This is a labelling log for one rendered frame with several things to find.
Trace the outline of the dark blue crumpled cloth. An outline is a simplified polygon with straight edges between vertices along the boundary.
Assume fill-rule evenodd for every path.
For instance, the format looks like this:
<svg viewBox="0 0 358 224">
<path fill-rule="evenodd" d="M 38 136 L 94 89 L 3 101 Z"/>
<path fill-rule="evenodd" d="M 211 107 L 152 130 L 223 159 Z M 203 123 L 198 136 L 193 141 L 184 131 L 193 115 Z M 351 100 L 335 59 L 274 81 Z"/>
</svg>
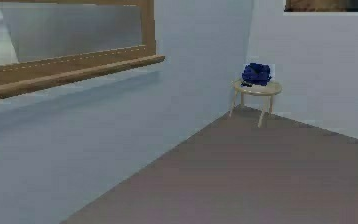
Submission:
<svg viewBox="0 0 358 224">
<path fill-rule="evenodd" d="M 268 65 L 250 63 L 245 66 L 242 73 L 242 86 L 266 86 L 271 79 L 271 69 Z"/>
</svg>

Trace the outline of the brown framed wall picture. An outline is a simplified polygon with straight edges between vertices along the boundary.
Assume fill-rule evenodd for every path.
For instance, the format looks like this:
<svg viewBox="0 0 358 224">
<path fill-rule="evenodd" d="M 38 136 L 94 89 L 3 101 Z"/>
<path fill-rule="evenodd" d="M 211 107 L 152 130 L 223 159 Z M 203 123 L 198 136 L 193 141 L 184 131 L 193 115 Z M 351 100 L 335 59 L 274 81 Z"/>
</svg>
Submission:
<svg viewBox="0 0 358 224">
<path fill-rule="evenodd" d="M 285 0 L 285 12 L 358 12 L 358 0 Z"/>
</svg>

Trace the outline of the wooden framed window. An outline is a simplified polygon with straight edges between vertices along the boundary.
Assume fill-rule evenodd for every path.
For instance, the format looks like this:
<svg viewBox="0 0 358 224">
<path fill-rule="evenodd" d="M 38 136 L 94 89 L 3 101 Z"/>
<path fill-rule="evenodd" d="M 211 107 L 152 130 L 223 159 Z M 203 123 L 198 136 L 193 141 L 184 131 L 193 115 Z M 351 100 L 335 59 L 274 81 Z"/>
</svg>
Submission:
<svg viewBox="0 0 358 224">
<path fill-rule="evenodd" d="M 142 43 L 137 46 L 0 65 L 0 100 L 65 84 L 161 63 L 155 39 L 154 0 L 18 0 L 58 3 L 137 6 Z"/>
</svg>

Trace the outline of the round beige stool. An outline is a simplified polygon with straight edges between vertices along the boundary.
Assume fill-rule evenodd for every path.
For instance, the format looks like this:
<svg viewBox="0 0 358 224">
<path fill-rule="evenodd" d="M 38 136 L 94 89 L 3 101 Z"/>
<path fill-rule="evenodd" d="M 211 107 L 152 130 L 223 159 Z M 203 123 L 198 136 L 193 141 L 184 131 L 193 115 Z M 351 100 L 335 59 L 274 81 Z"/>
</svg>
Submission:
<svg viewBox="0 0 358 224">
<path fill-rule="evenodd" d="M 282 85 L 277 81 L 270 81 L 266 86 L 252 85 L 251 87 L 242 86 L 242 80 L 237 79 L 232 82 L 232 88 L 234 95 L 231 100 L 231 106 L 229 109 L 229 116 L 232 116 L 232 112 L 236 107 L 236 99 L 240 98 L 240 106 L 244 106 L 244 96 L 260 96 L 265 97 L 264 106 L 262 107 L 259 119 L 258 127 L 263 126 L 263 120 L 266 113 L 271 114 L 273 112 L 274 97 L 282 92 Z"/>
</svg>

